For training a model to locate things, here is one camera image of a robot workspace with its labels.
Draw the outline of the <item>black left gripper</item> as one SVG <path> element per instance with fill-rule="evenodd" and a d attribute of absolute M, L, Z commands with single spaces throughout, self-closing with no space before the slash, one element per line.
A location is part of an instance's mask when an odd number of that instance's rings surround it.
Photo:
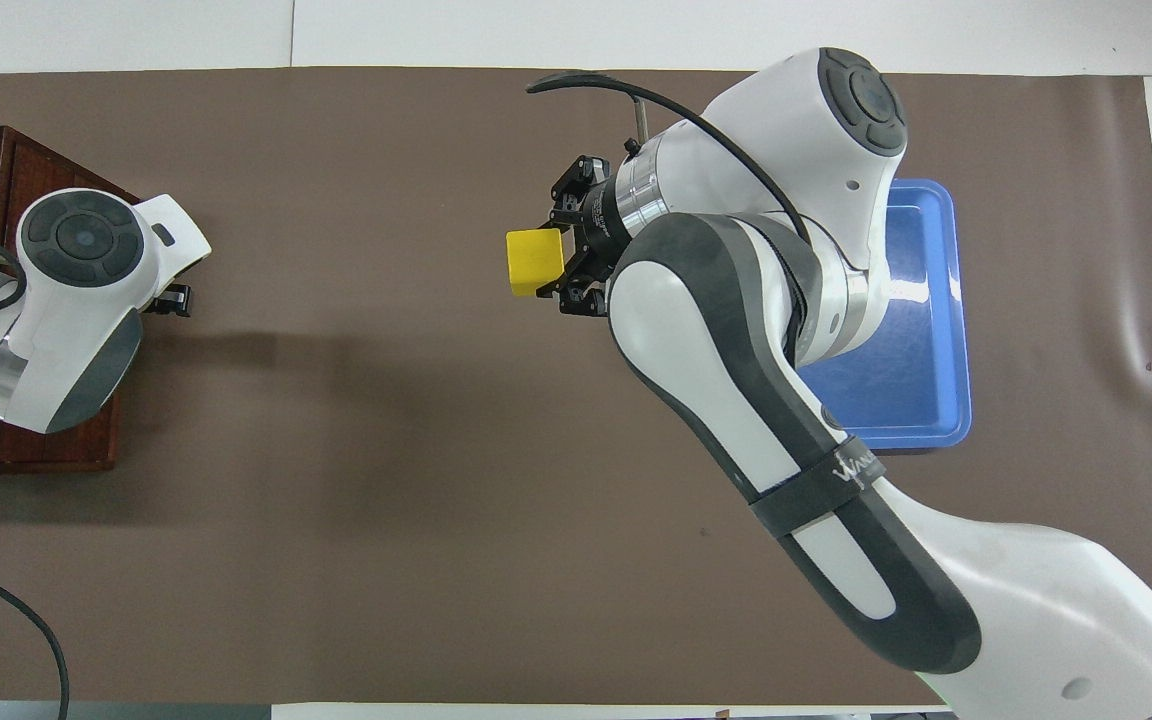
<path fill-rule="evenodd" d="M 147 300 L 141 311 L 145 314 L 192 316 L 192 288 L 188 285 L 169 283 L 159 295 Z"/>

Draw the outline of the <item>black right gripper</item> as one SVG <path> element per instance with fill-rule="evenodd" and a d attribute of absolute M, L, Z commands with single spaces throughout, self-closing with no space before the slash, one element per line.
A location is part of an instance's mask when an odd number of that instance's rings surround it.
<path fill-rule="evenodd" d="M 558 297 L 563 314 L 607 314 L 604 283 L 627 247 L 614 181 L 607 160 L 579 156 L 550 190 L 548 227 L 573 232 L 573 258 L 561 276 L 536 288 L 536 296 Z"/>

